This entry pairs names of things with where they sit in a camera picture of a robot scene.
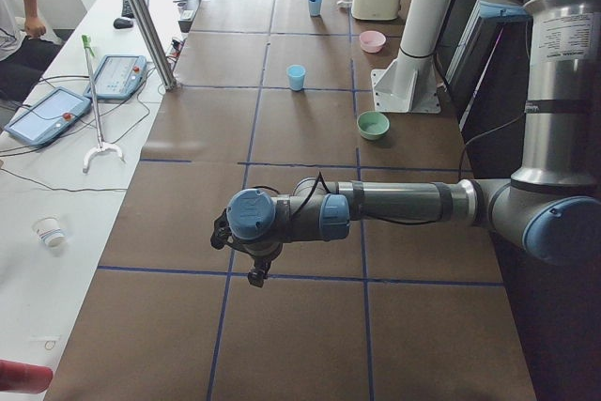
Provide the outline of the light blue cup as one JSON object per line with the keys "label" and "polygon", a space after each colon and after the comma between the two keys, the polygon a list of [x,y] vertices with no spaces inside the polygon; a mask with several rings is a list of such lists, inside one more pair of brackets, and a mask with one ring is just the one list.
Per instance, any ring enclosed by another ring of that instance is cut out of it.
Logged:
{"label": "light blue cup", "polygon": [[286,69],[286,75],[288,80],[289,88],[292,91],[302,91],[304,89],[304,81],[306,75],[306,69],[303,65],[290,65]]}
{"label": "light blue cup", "polygon": [[322,0],[307,0],[307,4],[311,17],[318,17],[321,14]]}

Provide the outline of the cream toaster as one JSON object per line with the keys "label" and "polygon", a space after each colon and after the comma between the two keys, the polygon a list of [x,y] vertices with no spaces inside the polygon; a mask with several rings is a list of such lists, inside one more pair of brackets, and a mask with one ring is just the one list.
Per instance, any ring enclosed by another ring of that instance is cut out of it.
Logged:
{"label": "cream toaster", "polygon": [[392,21],[398,16],[401,0],[352,0],[351,16],[361,21]]}

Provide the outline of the pink bowl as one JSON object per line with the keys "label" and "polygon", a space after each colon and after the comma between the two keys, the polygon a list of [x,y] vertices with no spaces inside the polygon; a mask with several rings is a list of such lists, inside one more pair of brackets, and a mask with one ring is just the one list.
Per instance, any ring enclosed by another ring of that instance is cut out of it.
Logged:
{"label": "pink bowl", "polygon": [[386,41],[386,36],[376,30],[367,30],[359,35],[361,49],[369,54],[379,53]]}

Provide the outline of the white pillar with base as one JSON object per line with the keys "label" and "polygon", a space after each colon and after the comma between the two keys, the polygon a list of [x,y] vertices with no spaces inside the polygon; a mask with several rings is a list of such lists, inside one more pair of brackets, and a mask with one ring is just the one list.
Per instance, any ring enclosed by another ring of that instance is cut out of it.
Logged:
{"label": "white pillar with base", "polygon": [[411,0],[399,51],[386,69],[374,69],[375,109],[382,113],[437,114],[434,54],[451,0]]}

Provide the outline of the green bowl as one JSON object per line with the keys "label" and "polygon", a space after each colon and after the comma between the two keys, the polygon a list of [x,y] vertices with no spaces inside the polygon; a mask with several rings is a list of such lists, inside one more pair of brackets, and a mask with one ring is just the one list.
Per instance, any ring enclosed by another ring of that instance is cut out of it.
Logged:
{"label": "green bowl", "polygon": [[368,141],[376,141],[383,138],[390,128],[388,117],[378,111],[361,113],[356,123],[360,136]]}

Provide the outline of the black computer mouse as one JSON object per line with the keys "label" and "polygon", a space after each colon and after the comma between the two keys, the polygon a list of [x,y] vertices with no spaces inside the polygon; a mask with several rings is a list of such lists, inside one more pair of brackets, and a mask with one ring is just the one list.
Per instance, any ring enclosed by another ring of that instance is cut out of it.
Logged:
{"label": "black computer mouse", "polygon": [[113,27],[116,30],[133,28],[133,19],[126,17],[116,18],[113,22]]}

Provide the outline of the paper cup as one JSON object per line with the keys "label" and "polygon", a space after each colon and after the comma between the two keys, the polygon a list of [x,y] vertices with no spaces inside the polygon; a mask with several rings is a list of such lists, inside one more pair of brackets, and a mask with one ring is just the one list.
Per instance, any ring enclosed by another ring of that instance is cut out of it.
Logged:
{"label": "paper cup", "polygon": [[40,241],[49,248],[58,247],[64,243],[64,231],[55,217],[45,217],[32,224],[32,230]]}

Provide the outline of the far teach pendant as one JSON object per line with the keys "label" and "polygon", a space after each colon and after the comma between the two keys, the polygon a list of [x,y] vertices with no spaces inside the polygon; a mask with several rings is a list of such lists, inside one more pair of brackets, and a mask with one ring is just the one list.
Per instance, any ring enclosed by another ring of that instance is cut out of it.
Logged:
{"label": "far teach pendant", "polygon": [[143,55],[107,54],[94,69],[94,86],[99,102],[128,100],[146,76]]}

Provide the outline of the teach pendant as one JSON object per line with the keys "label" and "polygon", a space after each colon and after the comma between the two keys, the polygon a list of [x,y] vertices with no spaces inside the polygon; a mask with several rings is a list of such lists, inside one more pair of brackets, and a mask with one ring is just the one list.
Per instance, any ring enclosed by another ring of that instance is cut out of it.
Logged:
{"label": "teach pendant", "polygon": [[146,76],[143,55],[107,54],[94,69],[94,86],[99,102],[128,100]]}
{"label": "teach pendant", "polygon": [[64,87],[57,87],[5,127],[12,137],[29,147],[54,141],[84,116],[91,99]]}

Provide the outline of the near teach pendant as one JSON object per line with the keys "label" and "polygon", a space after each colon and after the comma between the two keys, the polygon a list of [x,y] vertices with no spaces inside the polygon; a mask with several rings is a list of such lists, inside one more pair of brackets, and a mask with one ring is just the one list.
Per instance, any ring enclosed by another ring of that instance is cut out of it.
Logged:
{"label": "near teach pendant", "polygon": [[84,116],[91,99],[64,87],[57,87],[5,127],[12,137],[29,147],[54,141]]}

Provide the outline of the red cylinder object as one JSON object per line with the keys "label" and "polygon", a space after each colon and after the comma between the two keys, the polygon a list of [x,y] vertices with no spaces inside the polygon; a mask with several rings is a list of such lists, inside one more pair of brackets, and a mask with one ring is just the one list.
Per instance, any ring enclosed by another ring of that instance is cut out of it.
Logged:
{"label": "red cylinder object", "polygon": [[54,371],[47,366],[1,361],[1,391],[8,393],[42,393],[48,389]]}

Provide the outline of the aluminium frame post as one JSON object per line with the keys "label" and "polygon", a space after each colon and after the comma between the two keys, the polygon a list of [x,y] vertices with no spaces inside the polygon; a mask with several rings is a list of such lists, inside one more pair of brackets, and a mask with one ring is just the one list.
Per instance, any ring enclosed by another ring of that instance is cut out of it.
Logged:
{"label": "aluminium frame post", "polygon": [[146,48],[150,53],[155,68],[159,73],[163,87],[166,91],[171,91],[177,87],[177,80],[169,64],[167,56],[152,22],[149,9],[145,0],[129,0],[134,18],[138,23],[140,32],[145,42]]}

